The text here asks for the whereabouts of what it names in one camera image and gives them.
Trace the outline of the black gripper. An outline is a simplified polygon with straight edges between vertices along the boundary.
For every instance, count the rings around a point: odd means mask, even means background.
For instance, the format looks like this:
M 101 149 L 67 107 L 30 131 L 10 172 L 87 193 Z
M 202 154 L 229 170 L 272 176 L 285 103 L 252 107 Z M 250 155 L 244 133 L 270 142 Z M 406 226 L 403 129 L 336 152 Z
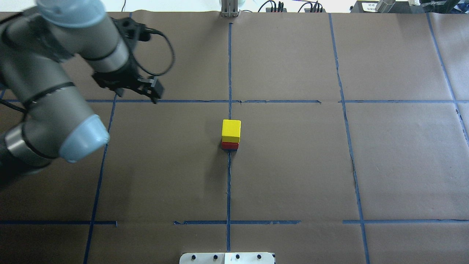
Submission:
M 124 89 L 136 90 L 140 95 L 157 104 L 164 93 L 164 87 L 157 77 L 141 77 L 136 65 L 123 65 L 116 71 L 102 73 L 95 71 L 92 78 L 101 88 L 122 94 Z

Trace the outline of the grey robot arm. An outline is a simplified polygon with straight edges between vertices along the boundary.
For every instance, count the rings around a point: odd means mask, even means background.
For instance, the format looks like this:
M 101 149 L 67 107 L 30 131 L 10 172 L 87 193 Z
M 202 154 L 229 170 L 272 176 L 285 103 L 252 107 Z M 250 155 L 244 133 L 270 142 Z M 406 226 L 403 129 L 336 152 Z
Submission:
M 139 70 L 134 49 L 151 35 L 163 37 L 171 64 L 162 73 Z M 1 85 L 22 107 L 21 122 L 1 134 L 1 187 L 62 158 L 75 163 L 106 145 L 107 128 L 80 94 L 62 64 L 75 55 L 92 68 L 101 88 L 122 96 L 124 89 L 156 103 L 164 88 L 159 77 L 171 70 L 174 48 L 163 32 L 130 17 L 110 17 L 100 0 L 37 0 L 1 21 Z

